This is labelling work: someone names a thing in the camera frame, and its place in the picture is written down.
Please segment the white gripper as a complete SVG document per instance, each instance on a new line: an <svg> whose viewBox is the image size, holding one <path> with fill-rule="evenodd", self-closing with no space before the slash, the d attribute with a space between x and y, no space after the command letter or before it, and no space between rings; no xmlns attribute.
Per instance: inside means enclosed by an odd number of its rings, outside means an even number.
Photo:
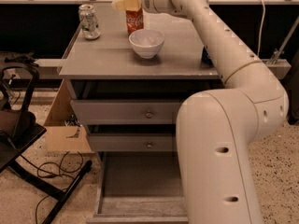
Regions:
<svg viewBox="0 0 299 224"><path fill-rule="evenodd" d="M115 10L138 11L141 7L148 13L170 13L171 0L115 0L112 2Z"/></svg>

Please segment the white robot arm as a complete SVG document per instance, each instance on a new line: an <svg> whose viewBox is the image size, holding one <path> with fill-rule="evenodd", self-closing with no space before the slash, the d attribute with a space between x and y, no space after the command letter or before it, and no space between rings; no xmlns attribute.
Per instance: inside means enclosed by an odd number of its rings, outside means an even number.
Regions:
<svg viewBox="0 0 299 224"><path fill-rule="evenodd" d="M142 7L190 20L223 83L186 99L177 116L189 224L263 224L248 144L283 124L287 92L207 0L142 0Z"/></svg>

